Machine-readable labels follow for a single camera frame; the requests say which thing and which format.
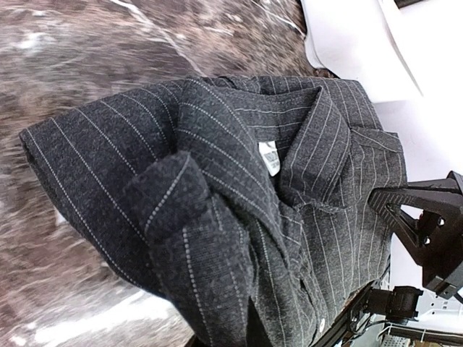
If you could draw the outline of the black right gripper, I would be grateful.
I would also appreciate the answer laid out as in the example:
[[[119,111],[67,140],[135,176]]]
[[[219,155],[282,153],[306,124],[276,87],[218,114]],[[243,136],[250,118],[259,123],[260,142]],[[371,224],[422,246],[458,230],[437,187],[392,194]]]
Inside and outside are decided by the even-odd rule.
[[[462,175],[374,189],[368,203],[407,249],[418,248],[423,287],[455,297],[462,288]]]

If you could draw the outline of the black pinstriped long sleeve shirt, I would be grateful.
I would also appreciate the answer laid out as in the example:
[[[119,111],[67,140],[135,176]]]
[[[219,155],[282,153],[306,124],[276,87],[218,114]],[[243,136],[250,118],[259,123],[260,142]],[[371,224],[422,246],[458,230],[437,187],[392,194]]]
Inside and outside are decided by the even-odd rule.
[[[358,82],[189,77],[20,133],[64,218],[208,346],[312,346],[384,274],[368,205],[407,181]]]

